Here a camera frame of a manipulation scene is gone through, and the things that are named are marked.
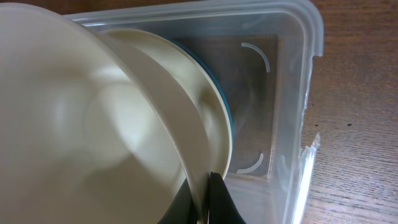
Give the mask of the blue bowl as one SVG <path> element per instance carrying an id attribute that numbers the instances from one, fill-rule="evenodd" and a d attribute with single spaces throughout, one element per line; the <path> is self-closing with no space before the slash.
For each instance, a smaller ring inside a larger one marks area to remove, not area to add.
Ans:
<path id="1" fill-rule="evenodd" d="M 232 117 L 232 114 L 231 114 L 231 109 L 230 109 L 228 101 L 226 99 L 226 95 L 223 92 L 223 89 L 222 89 L 220 83 L 218 82 L 217 77 L 213 74 L 213 72 L 206 65 L 206 63 L 204 63 L 199 57 L 197 57 L 189 48 L 187 48 L 186 46 L 184 46 L 180 42 L 177 42 L 176 40 L 170 40 L 170 41 L 171 41 L 171 43 L 173 43 L 176 46 L 180 47 L 184 52 L 189 54 L 189 56 L 191 56 L 204 69 L 204 71 L 211 78 L 213 84 L 215 85 L 216 89 L 218 90 L 218 93 L 220 94 L 220 96 L 221 96 L 221 98 L 223 100 L 223 103 L 224 103 L 224 105 L 226 107 L 226 111 L 227 111 L 227 114 L 228 114 L 228 119 L 229 119 L 229 122 L 230 122 L 232 137 L 234 138 L 234 124 L 233 124 L 233 117 Z"/>

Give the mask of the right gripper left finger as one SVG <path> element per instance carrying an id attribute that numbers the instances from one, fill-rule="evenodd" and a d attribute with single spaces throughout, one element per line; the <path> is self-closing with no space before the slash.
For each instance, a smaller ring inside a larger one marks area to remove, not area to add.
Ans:
<path id="1" fill-rule="evenodd" d="M 158 224 L 196 224 L 197 214 L 187 180 L 180 186 L 175 198 Z"/>

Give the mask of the cream bowl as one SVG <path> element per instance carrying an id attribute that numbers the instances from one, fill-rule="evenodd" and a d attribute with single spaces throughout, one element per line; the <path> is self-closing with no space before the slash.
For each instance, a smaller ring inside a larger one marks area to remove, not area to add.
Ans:
<path id="1" fill-rule="evenodd" d="M 110 29 L 103 34 L 152 57 L 187 92 L 201 116 L 209 139 L 210 170 L 226 177 L 234 138 L 223 100 L 204 69 L 180 47 L 159 35 L 138 29 Z"/>
<path id="2" fill-rule="evenodd" d="M 201 215 L 208 153 L 195 105 L 152 57 L 1 4 L 2 223 L 157 223 L 181 187 Z"/>

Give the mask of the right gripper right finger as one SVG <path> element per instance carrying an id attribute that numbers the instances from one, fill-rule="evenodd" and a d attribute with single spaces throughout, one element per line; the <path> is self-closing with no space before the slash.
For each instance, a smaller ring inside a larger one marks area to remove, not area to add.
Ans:
<path id="1" fill-rule="evenodd" d="M 245 224 L 219 173 L 212 172 L 208 181 L 209 224 Z"/>

